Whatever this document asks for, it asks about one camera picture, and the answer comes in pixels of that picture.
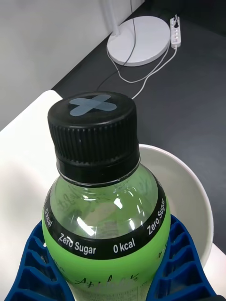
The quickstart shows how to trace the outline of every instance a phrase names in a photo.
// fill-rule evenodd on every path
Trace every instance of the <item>black label band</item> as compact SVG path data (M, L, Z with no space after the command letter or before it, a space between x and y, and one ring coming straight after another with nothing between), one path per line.
M158 233L166 214L166 196L156 179L158 200L154 211L142 226L132 232L110 239L84 238L65 229L54 217L50 206L50 192L44 206L44 220L52 238L65 250L90 259L114 259L129 255L142 247Z

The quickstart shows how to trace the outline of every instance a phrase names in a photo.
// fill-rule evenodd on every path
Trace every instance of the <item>bottle neck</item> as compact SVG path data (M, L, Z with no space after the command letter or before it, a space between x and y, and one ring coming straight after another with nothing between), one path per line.
M106 187L120 183L129 178L140 164L139 156L129 156L118 164L109 166L73 166L57 158L57 169L69 183L81 187Z

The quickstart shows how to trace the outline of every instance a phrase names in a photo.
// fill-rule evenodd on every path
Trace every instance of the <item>white bowl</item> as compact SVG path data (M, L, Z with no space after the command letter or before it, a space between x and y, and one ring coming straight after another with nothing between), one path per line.
M167 151L140 144L140 153L141 163L162 184L171 213L192 236L204 267L213 243L213 214L201 182L184 162Z

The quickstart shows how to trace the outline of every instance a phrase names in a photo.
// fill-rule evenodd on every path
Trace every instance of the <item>white wall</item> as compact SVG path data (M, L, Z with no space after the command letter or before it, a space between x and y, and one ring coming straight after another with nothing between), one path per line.
M110 33L105 1L1 0L0 130ZM130 0L113 6L119 23L131 14Z

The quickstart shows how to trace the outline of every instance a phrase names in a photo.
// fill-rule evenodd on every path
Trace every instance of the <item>white table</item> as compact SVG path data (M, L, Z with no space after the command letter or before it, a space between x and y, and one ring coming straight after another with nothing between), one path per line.
M60 99L54 91L43 93L0 132L0 300L15 280L24 245L58 176L47 113ZM215 245L204 270L216 293L226 297L226 256Z

